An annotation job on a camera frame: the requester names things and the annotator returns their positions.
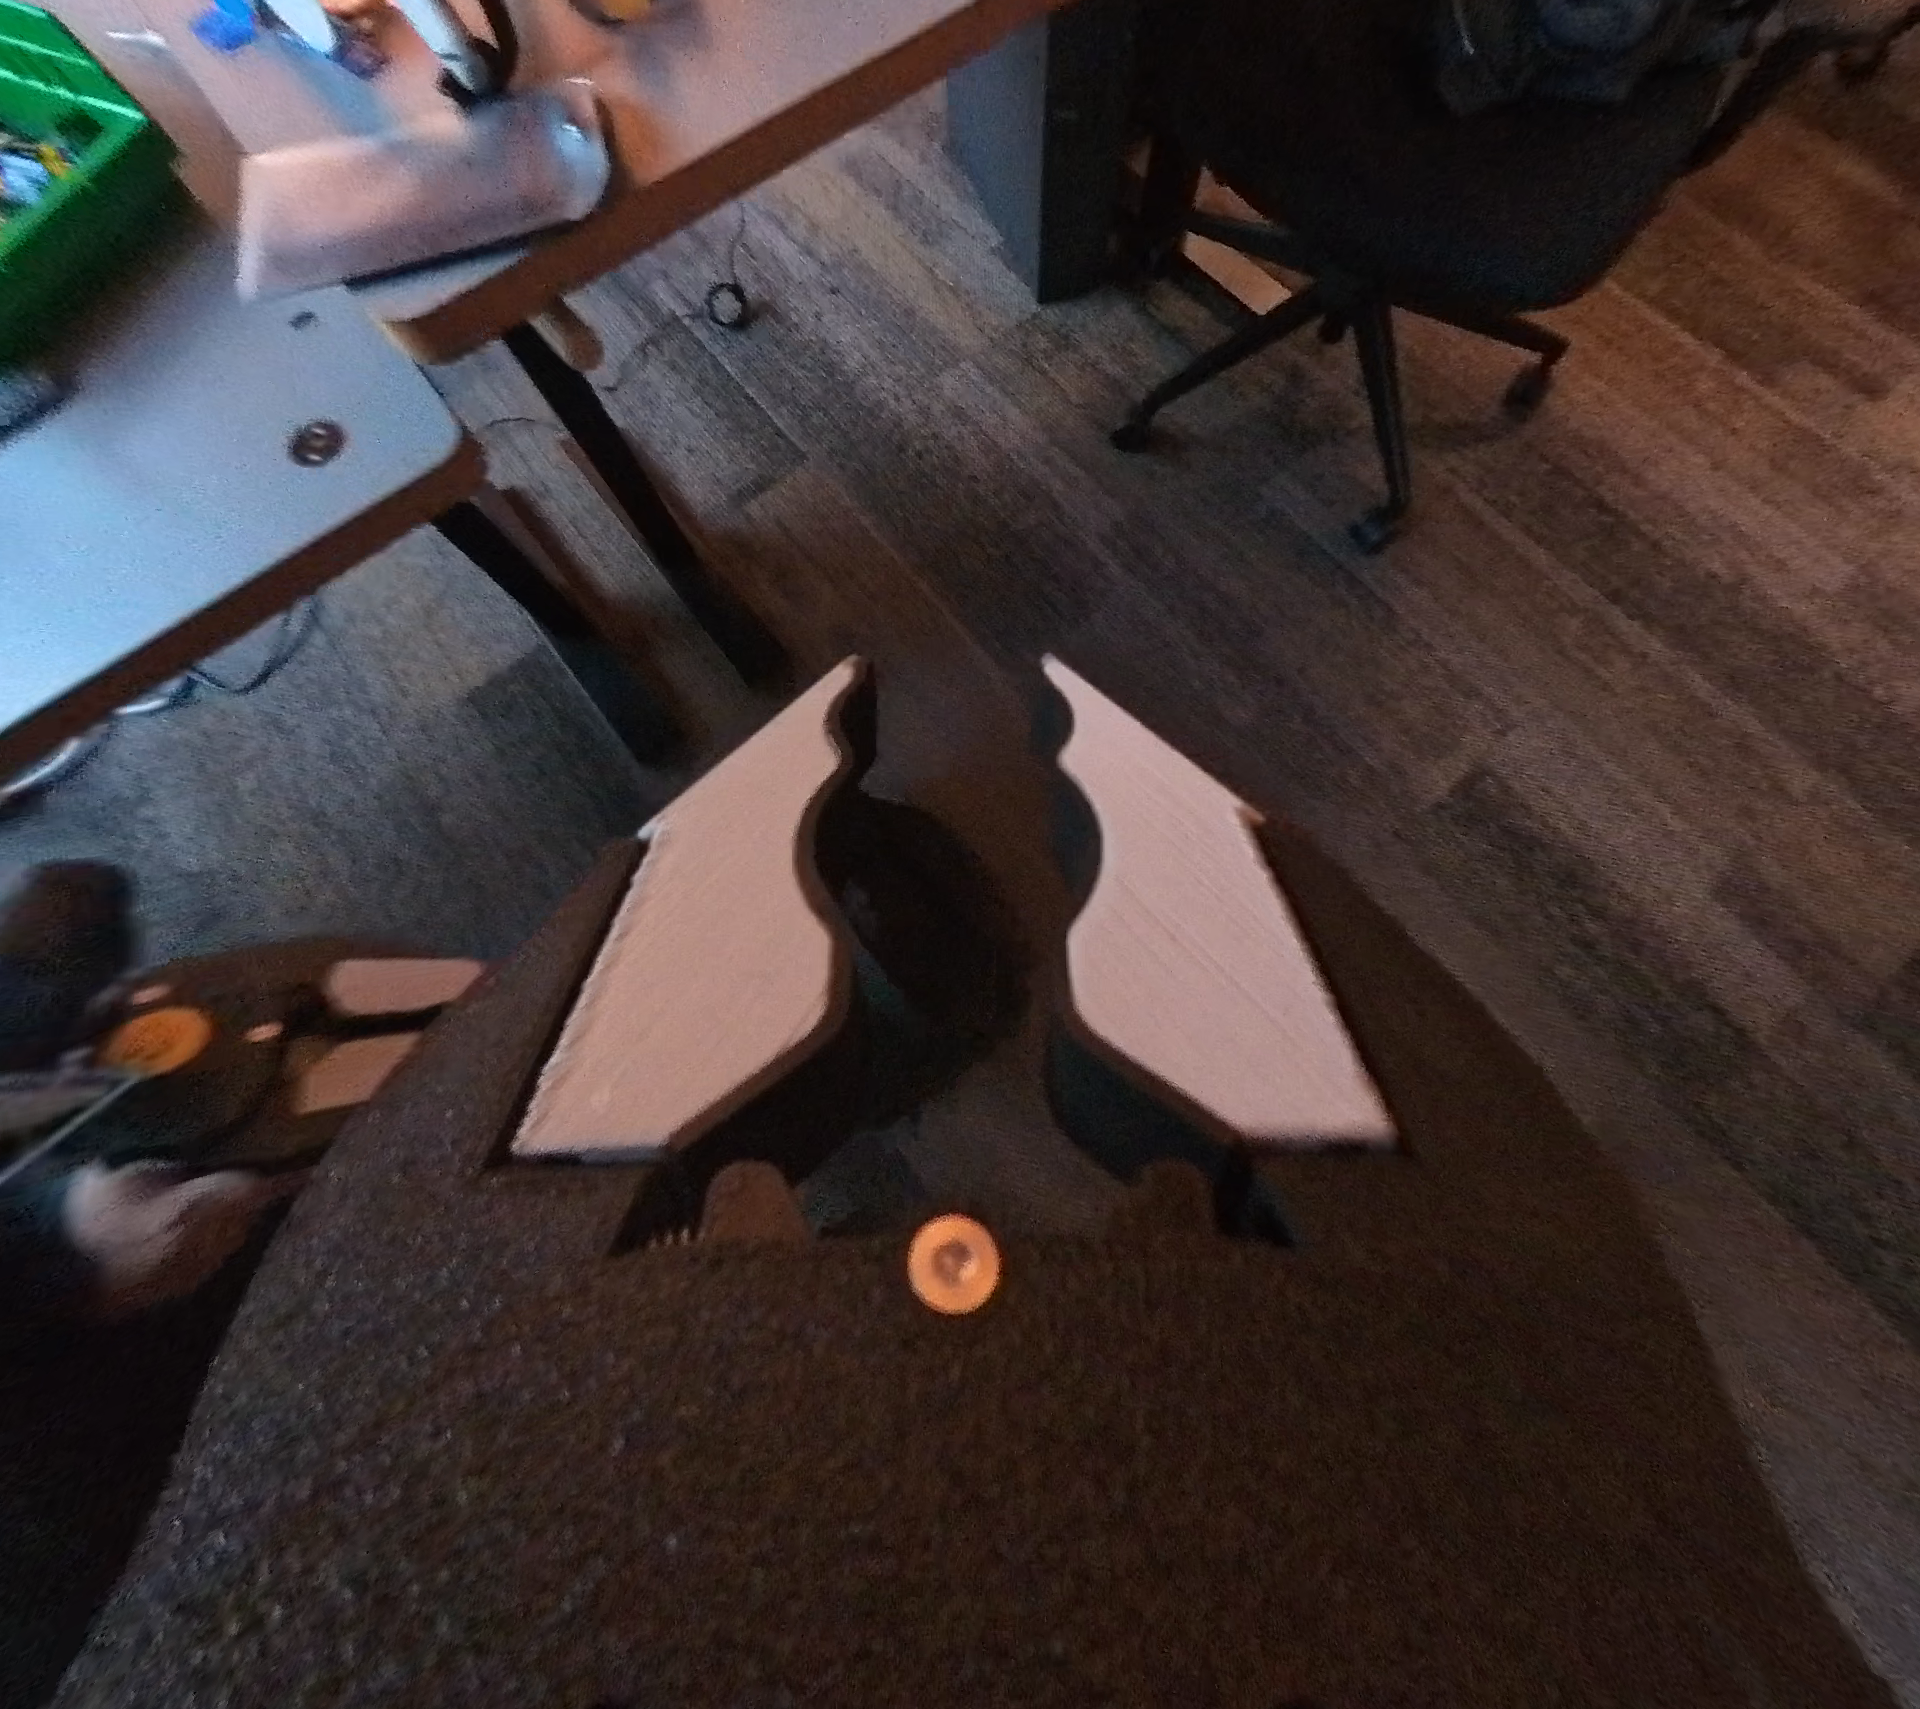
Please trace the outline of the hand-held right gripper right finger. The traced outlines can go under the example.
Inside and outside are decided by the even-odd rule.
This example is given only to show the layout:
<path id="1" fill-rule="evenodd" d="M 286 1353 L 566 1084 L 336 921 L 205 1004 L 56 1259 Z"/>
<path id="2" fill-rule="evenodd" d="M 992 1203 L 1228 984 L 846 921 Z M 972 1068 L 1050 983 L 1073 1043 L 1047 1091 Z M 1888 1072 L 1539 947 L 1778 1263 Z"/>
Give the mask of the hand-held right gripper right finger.
<path id="1" fill-rule="evenodd" d="M 1396 1123 L 1259 832 L 1264 816 L 1063 659 L 1058 771 L 1090 810 L 1069 1008 L 1108 1058 L 1253 1151 L 1387 1151 Z"/>

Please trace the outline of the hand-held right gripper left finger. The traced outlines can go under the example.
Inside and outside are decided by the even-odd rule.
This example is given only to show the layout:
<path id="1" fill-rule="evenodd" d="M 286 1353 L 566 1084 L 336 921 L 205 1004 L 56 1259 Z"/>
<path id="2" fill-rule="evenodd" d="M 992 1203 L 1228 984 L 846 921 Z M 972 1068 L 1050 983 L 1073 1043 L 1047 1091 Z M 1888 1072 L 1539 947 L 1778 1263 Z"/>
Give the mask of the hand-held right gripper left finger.
<path id="1" fill-rule="evenodd" d="M 873 760 L 873 693 L 845 656 L 638 830 L 516 1162 L 685 1159 L 845 1030 L 852 934 L 818 832 Z"/>

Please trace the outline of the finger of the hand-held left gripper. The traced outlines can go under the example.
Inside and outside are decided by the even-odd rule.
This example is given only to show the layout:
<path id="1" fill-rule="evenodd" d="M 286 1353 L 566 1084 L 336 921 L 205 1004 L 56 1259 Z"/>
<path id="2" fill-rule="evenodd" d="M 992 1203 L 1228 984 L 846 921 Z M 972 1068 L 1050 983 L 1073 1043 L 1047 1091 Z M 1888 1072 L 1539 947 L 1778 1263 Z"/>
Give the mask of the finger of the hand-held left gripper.
<path id="1" fill-rule="evenodd" d="M 320 979 L 334 1021 L 433 1021 L 461 1000 L 484 964 L 471 959 L 349 956 Z"/>
<path id="2" fill-rule="evenodd" d="M 307 1037 L 288 1057 L 284 1112 L 332 1117 L 371 1100 L 418 1048 L 418 1032 Z"/>

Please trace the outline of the person's left hand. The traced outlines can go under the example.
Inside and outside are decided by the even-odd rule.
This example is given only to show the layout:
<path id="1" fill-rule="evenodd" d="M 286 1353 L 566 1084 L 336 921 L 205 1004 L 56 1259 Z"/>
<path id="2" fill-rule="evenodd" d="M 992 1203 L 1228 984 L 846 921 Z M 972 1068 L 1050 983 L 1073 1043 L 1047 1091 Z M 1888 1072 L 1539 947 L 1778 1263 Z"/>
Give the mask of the person's left hand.
<path id="1" fill-rule="evenodd" d="M 212 1281 L 288 1192 L 286 1179 L 253 1171 L 91 1164 L 70 1180 L 61 1222 L 89 1266 L 93 1310 L 130 1318 Z"/>

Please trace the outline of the black metal table leg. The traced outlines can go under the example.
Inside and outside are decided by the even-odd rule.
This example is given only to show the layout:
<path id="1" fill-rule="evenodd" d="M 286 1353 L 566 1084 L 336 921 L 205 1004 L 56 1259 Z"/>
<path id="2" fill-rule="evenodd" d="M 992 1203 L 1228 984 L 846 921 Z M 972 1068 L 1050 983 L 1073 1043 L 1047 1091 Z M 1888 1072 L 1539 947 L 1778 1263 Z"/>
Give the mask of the black metal table leg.
<path id="1" fill-rule="evenodd" d="M 612 506 L 709 640 L 749 684 L 778 682 L 788 665 L 784 647 L 709 564 L 706 553 L 617 425 L 588 372 L 535 321 L 516 323 L 501 340 L 559 427 L 583 451 L 588 479 L 605 486 Z M 660 762 L 679 751 L 682 733 L 664 696 L 631 665 L 588 608 L 540 570 L 476 498 L 452 504 L 433 527 L 532 619 L 612 735 L 638 762 Z"/>

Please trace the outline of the pale grey flat object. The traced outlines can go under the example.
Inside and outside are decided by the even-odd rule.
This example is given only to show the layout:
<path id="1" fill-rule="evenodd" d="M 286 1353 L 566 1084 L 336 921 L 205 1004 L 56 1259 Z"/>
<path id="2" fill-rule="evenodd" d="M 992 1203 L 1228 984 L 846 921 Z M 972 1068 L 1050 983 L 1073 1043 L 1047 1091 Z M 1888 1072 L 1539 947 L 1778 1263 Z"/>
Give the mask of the pale grey flat object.
<path id="1" fill-rule="evenodd" d="M 450 119 L 250 156 L 237 294 L 301 296 L 564 228 L 612 183 L 607 140 L 599 89 L 566 78 Z"/>

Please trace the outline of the black office chair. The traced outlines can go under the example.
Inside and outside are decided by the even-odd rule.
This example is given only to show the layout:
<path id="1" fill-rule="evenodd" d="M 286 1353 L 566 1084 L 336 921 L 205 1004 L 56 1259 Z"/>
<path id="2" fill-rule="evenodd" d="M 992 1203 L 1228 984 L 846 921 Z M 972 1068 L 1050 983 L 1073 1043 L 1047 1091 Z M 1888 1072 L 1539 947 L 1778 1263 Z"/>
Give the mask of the black office chair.
<path id="1" fill-rule="evenodd" d="M 1163 411 L 1307 326 L 1349 335 L 1384 485 L 1353 542 L 1379 553 L 1413 506 L 1396 316 L 1527 351 L 1502 405 L 1528 418 L 1568 351 L 1537 313 L 1602 282 L 1679 181 L 1852 42 L 1839 14 L 1782 0 L 1735 63 L 1648 75 L 1616 104 L 1533 97 L 1456 116 L 1372 0 L 1218 0 L 1164 92 L 1157 141 L 1255 216 L 1184 193 L 1145 219 L 1151 260 L 1200 236 L 1304 286 L 1164 377 L 1114 446 L 1147 448 Z"/>

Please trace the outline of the green plastic bin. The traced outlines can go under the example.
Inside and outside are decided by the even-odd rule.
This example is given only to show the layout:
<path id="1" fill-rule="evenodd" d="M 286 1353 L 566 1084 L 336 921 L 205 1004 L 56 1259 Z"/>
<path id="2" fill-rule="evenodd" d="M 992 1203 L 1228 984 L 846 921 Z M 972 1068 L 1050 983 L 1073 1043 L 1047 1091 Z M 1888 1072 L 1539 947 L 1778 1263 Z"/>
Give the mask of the green plastic bin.
<path id="1" fill-rule="evenodd" d="M 33 360 L 166 226 L 174 145 L 58 15 L 2 0 L 2 361 Z"/>

